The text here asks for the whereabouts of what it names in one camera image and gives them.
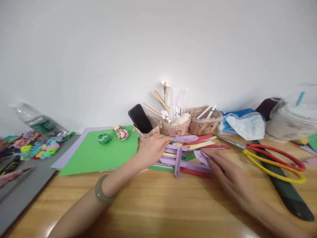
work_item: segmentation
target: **plastic bottle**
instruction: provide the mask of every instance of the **plastic bottle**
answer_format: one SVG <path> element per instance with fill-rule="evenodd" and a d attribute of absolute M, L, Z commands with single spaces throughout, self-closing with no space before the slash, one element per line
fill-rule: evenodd
<path fill-rule="evenodd" d="M 54 120 L 43 115 L 27 103 L 16 102 L 10 104 L 9 107 L 11 107 L 16 112 L 19 119 L 24 124 L 31 127 L 33 130 L 41 134 L 46 139 L 50 139 L 60 132 L 67 132 L 67 130 L 65 130 Z"/>

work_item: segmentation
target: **green cardstock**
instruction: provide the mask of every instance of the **green cardstock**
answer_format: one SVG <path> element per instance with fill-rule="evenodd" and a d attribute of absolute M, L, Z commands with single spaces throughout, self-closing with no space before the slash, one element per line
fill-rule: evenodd
<path fill-rule="evenodd" d="M 133 131 L 133 126 L 124 129 L 129 134 L 126 140 L 119 140 L 112 129 L 88 132 L 59 175 L 113 170 L 123 165 L 136 154 L 138 148 L 138 134 Z M 104 133 L 111 140 L 106 144 L 99 144 L 98 136 Z"/>
<path fill-rule="evenodd" d="M 308 137 L 308 144 L 317 152 L 317 134 Z"/>

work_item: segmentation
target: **jade bangle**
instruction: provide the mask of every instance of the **jade bangle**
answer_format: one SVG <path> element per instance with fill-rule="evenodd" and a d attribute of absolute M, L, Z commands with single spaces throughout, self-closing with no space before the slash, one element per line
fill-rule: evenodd
<path fill-rule="evenodd" d="M 106 197 L 106 196 L 103 194 L 102 190 L 101 190 L 101 183 L 102 183 L 102 181 L 103 181 L 107 176 L 108 176 L 108 175 L 103 175 L 103 176 L 101 176 L 101 177 L 98 179 L 98 181 L 97 181 L 97 183 L 96 183 L 96 186 L 95 186 L 96 197 L 97 197 L 98 201 L 99 201 L 100 203 L 102 203 L 103 205 L 110 204 L 110 203 L 112 203 L 112 202 L 114 201 L 114 199 L 115 199 L 114 197 L 113 197 L 113 198 L 108 198 L 108 197 Z"/>

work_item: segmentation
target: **wooden pen holder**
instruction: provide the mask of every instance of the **wooden pen holder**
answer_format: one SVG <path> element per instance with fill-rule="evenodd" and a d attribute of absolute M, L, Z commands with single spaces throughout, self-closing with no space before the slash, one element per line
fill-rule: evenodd
<path fill-rule="evenodd" d="M 133 130 L 137 132 L 140 140 L 144 140 L 145 138 L 148 138 L 148 137 L 155 135 L 155 134 L 160 134 L 160 122 L 151 116 L 147 116 L 147 117 L 150 120 L 152 128 L 153 128 L 149 133 L 144 134 L 144 133 L 140 132 L 140 130 L 133 125 Z"/>
<path fill-rule="evenodd" d="M 191 115 L 191 123 L 189 126 L 190 133 L 194 135 L 212 134 L 216 130 L 219 122 L 222 121 L 222 114 L 217 109 L 214 110 L 212 118 L 206 118 L 211 111 L 210 109 L 202 116 L 202 119 L 197 119 L 196 117 L 198 117 L 206 108 L 207 106 L 194 107 L 189 111 L 189 114 Z"/>
<path fill-rule="evenodd" d="M 163 134 L 170 137 L 185 136 L 188 132 L 190 122 L 191 120 L 189 117 L 188 120 L 179 125 L 168 124 L 162 120 L 161 123 Z"/>

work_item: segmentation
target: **scissors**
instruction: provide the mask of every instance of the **scissors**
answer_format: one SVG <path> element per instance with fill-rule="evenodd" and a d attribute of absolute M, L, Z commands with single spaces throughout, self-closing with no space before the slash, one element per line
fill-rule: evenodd
<path fill-rule="evenodd" d="M 267 145 L 261 145 L 261 144 L 242 145 L 242 144 L 239 144 L 237 142 L 234 142 L 232 140 L 229 140 L 229 139 L 226 139 L 226 138 L 223 138 L 223 137 L 220 137 L 220 136 L 217 136 L 217 137 L 229 142 L 232 145 L 235 145 L 235 146 L 239 147 L 240 149 L 242 149 L 242 153 L 256 167 L 258 167 L 259 169 L 263 170 L 265 173 L 267 173 L 267 174 L 269 174 L 269 175 L 271 175 L 271 176 L 273 176 L 273 177 L 275 177 L 277 179 L 283 180 L 285 182 L 290 182 L 290 183 L 305 183 L 307 181 L 306 177 L 302 173 L 300 173 L 301 171 L 305 171 L 306 170 L 305 165 L 300 160 L 296 159 L 295 157 L 291 156 L 290 154 L 288 154 L 288 153 L 286 153 L 284 151 L 281 151 L 279 149 L 276 149 L 276 148 L 273 148 L 273 147 L 270 147 L 270 146 L 267 146 Z M 251 153 L 250 151 L 248 151 L 248 149 L 254 150 L 256 152 L 259 152 L 259 153 L 269 157 L 270 159 L 272 159 L 272 160 L 274 160 L 276 162 L 264 159 L 262 157 L 259 157 L 259 156 L 255 155 L 255 154 Z M 272 150 L 272 151 L 275 151 L 275 152 L 277 152 L 277 153 L 279 153 L 281 155 L 284 155 L 285 157 L 287 157 L 290 160 L 292 160 L 298 167 L 290 165 L 290 164 L 288 164 L 288 163 L 276 158 L 272 154 L 270 154 L 270 153 L 268 153 L 266 151 L 263 151 L 261 149 Z M 265 162 L 265 163 L 268 163 L 268 164 L 275 165 L 275 166 L 280 167 L 282 169 L 286 169 L 286 170 L 292 172 L 293 174 L 295 174 L 296 176 L 298 176 L 298 179 L 287 178 L 287 177 L 278 175 L 276 173 L 273 173 L 272 171 L 264 168 L 262 165 L 260 165 L 258 162 L 256 162 L 253 158 L 258 159 L 259 161 L 262 161 L 262 162 Z"/>

